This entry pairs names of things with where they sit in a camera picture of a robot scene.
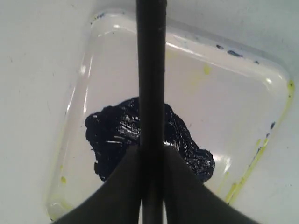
white surface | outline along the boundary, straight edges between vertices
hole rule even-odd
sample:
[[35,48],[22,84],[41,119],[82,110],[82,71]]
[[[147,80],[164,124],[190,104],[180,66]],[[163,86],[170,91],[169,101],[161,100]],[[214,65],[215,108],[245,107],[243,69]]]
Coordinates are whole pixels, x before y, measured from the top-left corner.
[[[299,85],[298,8],[295,0],[173,0],[168,12],[176,20],[279,57]],[[49,222],[44,200],[51,144],[77,77],[86,22],[98,9],[96,0],[0,1],[2,224]],[[288,116],[235,203],[264,223],[299,220],[298,113],[295,92]]]

paint smear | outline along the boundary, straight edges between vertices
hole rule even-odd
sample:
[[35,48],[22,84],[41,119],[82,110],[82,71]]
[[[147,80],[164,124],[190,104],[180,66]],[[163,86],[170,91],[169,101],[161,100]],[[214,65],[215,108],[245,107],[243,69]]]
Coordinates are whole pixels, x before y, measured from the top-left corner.
[[[93,147],[97,162],[94,171],[105,181],[131,145],[139,145],[139,98],[107,106],[85,120],[85,136]],[[212,177],[215,162],[212,154],[200,149],[191,138],[184,121],[165,104],[164,145],[173,146],[201,182]]]
[[[294,82],[292,80],[289,81],[288,84],[287,84],[287,87],[288,87],[288,91],[289,91],[288,96],[287,96],[287,102],[286,102],[285,109],[284,109],[284,111],[283,111],[280,119],[276,123],[274,123],[274,125],[276,126],[276,128],[280,126],[282,120],[285,118],[285,116],[286,116],[286,114],[287,114],[287,112],[288,112],[288,110],[289,110],[289,108],[291,106],[292,100],[294,98],[294,92],[295,92],[295,84],[294,84]],[[240,193],[241,188],[243,187],[243,185],[245,184],[245,182],[249,178],[249,176],[250,176],[253,168],[256,166],[257,162],[259,161],[259,159],[261,158],[261,156],[265,152],[265,149],[266,149],[266,146],[268,145],[268,142],[269,142],[269,140],[265,139],[264,142],[263,142],[263,146],[259,147],[259,149],[257,151],[257,154],[256,154],[255,158],[253,159],[251,165],[249,166],[249,168],[245,172],[245,174],[242,177],[242,179],[240,180],[240,182],[234,188],[234,192],[233,192],[232,196],[230,198],[227,197],[228,200],[225,200],[226,202],[228,202],[228,204],[232,204],[232,203],[235,202],[237,196]]]

clear plastic tray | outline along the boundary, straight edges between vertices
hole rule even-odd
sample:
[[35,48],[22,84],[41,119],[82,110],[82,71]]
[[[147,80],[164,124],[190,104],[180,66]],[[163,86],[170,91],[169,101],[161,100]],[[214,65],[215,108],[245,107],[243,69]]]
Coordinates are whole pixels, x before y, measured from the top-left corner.
[[[232,202],[283,118],[293,94],[278,64],[213,39],[167,27],[165,102],[193,140],[215,160],[205,185]],[[138,96],[136,19],[106,10],[91,21],[80,76],[67,106],[59,156],[47,200],[55,220],[102,184],[85,139],[85,119],[103,107]]]

